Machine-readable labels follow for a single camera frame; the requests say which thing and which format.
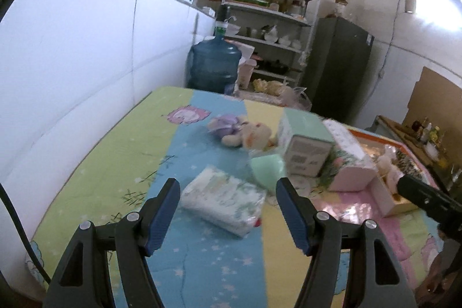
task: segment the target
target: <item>blue gripper pad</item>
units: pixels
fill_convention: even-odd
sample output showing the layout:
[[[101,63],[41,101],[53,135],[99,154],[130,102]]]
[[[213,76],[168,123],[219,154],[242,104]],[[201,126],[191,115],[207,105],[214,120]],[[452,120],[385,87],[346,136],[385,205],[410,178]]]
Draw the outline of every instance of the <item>blue gripper pad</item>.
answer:
[[[286,220],[295,246],[301,249],[303,254],[308,254],[310,251],[310,244],[308,242],[308,232],[305,221],[281,180],[278,180],[276,183],[276,199],[278,200],[279,207]]]
[[[180,183],[176,179],[168,179],[159,195],[154,199],[159,206],[155,211],[154,218],[149,223],[147,242],[144,246],[147,256],[151,256],[155,250],[162,246],[163,239],[172,221],[178,202],[180,201]]]

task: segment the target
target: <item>water bottle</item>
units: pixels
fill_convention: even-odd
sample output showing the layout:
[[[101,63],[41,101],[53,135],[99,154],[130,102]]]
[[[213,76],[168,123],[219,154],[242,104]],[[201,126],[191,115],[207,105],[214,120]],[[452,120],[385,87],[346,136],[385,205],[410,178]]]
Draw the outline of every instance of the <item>water bottle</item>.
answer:
[[[233,94],[241,51],[224,40],[229,6],[222,5],[215,23],[215,38],[191,47],[186,64],[186,87]]]

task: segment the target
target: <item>silver screw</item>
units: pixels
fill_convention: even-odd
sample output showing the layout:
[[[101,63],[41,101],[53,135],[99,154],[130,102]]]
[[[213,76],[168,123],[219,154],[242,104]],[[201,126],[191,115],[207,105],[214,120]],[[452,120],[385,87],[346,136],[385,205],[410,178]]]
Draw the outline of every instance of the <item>silver screw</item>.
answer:
[[[325,211],[318,211],[318,213],[316,213],[316,218],[321,221],[327,221],[329,217],[329,213],[326,213]]]
[[[92,226],[92,223],[90,221],[85,221],[82,222],[79,227],[81,230],[88,230]]]
[[[371,219],[366,220],[366,227],[373,230],[377,227],[377,223]]]
[[[126,216],[126,218],[130,222],[135,222],[135,221],[137,221],[139,219],[139,214],[136,211],[132,211],[131,213],[128,214],[128,216]]]

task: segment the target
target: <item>bright window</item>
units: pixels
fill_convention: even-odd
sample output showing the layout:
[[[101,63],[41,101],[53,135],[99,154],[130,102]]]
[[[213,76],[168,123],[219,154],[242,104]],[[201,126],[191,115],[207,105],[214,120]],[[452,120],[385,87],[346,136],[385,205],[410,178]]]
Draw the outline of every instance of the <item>bright window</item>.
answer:
[[[450,0],[417,0],[415,13],[429,23],[450,30],[462,28],[462,15]]]

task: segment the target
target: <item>pink plastic package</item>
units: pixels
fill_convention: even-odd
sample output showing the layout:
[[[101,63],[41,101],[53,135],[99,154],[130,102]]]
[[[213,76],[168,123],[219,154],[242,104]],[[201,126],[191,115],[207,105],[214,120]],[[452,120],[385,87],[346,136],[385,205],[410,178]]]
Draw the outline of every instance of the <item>pink plastic package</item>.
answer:
[[[362,224],[372,217],[370,204],[325,204],[321,209],[341,222]]]

